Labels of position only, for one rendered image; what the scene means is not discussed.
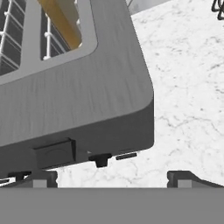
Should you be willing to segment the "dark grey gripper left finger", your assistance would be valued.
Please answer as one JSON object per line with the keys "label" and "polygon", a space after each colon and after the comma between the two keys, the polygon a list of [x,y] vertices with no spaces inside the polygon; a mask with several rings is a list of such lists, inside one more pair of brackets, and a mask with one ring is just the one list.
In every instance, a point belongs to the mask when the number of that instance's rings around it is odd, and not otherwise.
{"label": "dark grey gripper left finger", "polygon": [[22,171],[13,172],[8,175],[15,181],[7,183],[5,179],[0,180],[0,187],[16,188],[57,188],[58,173],[56,171]]}

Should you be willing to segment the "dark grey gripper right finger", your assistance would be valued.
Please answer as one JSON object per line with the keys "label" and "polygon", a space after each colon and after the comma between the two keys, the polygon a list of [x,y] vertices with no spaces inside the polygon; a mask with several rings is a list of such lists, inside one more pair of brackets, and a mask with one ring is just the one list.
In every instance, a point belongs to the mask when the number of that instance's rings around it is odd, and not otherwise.
{"label": "dark grey gripper right finger", "polygon": [[213,182],[200,179],[190,171],[168,171],[168,188],[224,188]]}

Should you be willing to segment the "toaster lever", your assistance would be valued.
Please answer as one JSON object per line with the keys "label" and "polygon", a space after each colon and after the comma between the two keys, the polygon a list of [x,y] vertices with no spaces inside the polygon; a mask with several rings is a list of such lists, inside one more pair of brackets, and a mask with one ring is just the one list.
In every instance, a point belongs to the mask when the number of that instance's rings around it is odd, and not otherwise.
{"label": "toaster lever", "polygon": [[52,169],[70,165],[76,161],[76,141],[67,138],[35,148],[39,169]]}

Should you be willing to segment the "grey toaster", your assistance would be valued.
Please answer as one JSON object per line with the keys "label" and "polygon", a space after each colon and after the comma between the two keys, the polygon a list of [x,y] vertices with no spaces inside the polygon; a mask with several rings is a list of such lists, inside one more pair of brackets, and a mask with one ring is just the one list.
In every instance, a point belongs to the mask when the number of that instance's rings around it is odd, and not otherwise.
{"label": "grey toaster", "polygon": [[0,179],[38,172],[35,148],[71,138],[76,161],[154,143],[154,93],[125,0],[74,0],[71,50],[37,0],[0,0]]}

